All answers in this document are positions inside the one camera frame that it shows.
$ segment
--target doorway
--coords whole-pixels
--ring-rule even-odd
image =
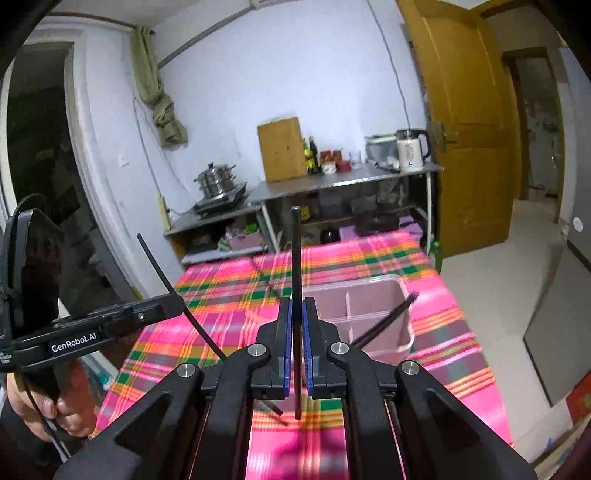
[[[557,222],[564,182],[564,132],[556,77],[544,47],[505,52],[519,117],[521,168],[515,198],[547,200]]]
[[[17,54],[6,134],[15,200],[41,193],[51,220],[66,234],[60,300],[68,314],[77,316],[133,301],[135,296],[96,224],[77,169],[64,90],[64,65],[71,46],[33,44]],[[9,211],[6,198],[3,201]]]

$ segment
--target pink plaid tablecloth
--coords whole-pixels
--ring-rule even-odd
[[[410,358],[427,368],[506,442],[511,434],[501,395],[462,311],[418,245],[403,232],[306,248],[303,284],[400,275],[419,292],[411,310],[415,342]],[[259,325],[277,318],[277,296],[291,293],[289,254],[197,265],[177,284],[197,320],[230,354],[255,340]],[[206,367],[213,352],[184,316],[147,327],[101,409],[104,429],[179,363]],[[254,413],[247,478],[345,479],[345,435],[340,400],[305,395],[302,421],[293,414],[293,392],[279,402],[281,418]]]

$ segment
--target red object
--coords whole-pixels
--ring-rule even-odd
[[[576,424],[591,412],[591,372],[566,396],[566,404],[569,407],[573,424]]]
[[[337,160],[336,171],[344,172],[351,171],[351,162],[349,160]]]

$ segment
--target electric wire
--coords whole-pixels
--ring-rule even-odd
[[[374,7],[372,6],[369,0],[365,0],[368,4],[369,9],[371,10],[371,14],[374,17],[375,24],[379,28],[379,32],[382,35],[382,40],[384,41],[384,45],[386,46],[386,50],[388,51],[388,57],[390,59],[390,65],[392,66],[392,70],[394,71],[394,76],[396,77],[396,85],[398,86],[398,91],[400,92],[400,97],[402,98],[402,108],[404,108],[404,116],[406,117],[408,129],[410,129],[410,120],[408,118],[408,109],[406,105],[406,98],[404,97],[404,92],[402,91],[402,87],[400,86],[400,77],[398,76],[398,70],[396,69],[396,65],[394,64],[394,59],[392,58],[392,51],[390,50],[390,46],[388,45],[388,41],[386,40],[386,35],[382,29],[382,25],[379,23],[378,17],[375,14]]]
[[[148,154],[148,148],[145,145],[144,136],[142,135],[142,130],[139,125],[138,111],[136,109],[136,104],[139,104],[139,100],[134,96],[133,102],[134,102],[135,126],[138,128],[138,135],[139,135],[139,139],[142,143],[142,149],[144,150],[144,155],[146,157],[146,163],[148,164],[148,168],[150,170],[150,175],[152,175],[152,179],[156,185],[156,191],[158,192],[158,195],[160,197],[164,198],[164,195],[162,195],[162,190],[160,189],[160,185],[158,184],[158,180],[156,179],[156,174],[154,173],[154,168],[152,166],[152,162],[150,162],[150,155]],[[145,112],[144,112],[144,120],[147,124],[148,118],[146,117]],[[170,170],[170,173],[172,174],[172,176],[175,178],[175,180],[178,182],[178,184],[181,186],[181,188],[185,192],[187,192],[187,194],[192,198],[193,196],[191,195],[191,192],[189,192],[188,188],[184,185],[184,183],[178,177],[178,175],[176,174],[176,172],[173,169],[173,166],[170,164],[169,160],[166,158],[166,156],[164,154],[163,154],[163,157],[164,157],[164,163],[168,166],[168,169]],[[177,216],[182,215],[182,213],[179,213],[178,211],[174,210],[173,208],[169,207],[168,205],[167,205],[167,209],[170,210],[171,212],[173,212]]]
[[[35,408],[35,411],[37,412],[37,415],[39,416],[39,419],[41,420],[41,423],[43,424],[44,430],[51,437],[51,440],[53,441],[54,445],[56,446],[56,449],[60,452],[60,456],[66,458],[66,459],[70,458],[71,457],[70,452],[68,452],[67,449],[65,449],[61,445],[60,441],[57,439],[55,431],[49,426],[49,422],[44,417],[43,413],[41,412],[41,409],[39,408],[39,405],[37,405],[37,402],[33,398],[33,394],[31,393],[31,387],[29,386],[29,382],[25,378],[25,375],[22,374],[22,372],[20,370],[18,372],[21,374],[20,376],[22,379],[22,383],[24,384],[25,392],[27,393],[27,397],[29,397],[31,404]]]

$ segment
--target green bottle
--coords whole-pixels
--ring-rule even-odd
[[[433,242],[433,245],[431,245],[431,250],[429,251],[429,262],[431,263],[431,266],[437,270],[437,273],[441,273],[442,260],[441,245],[439,242]]]

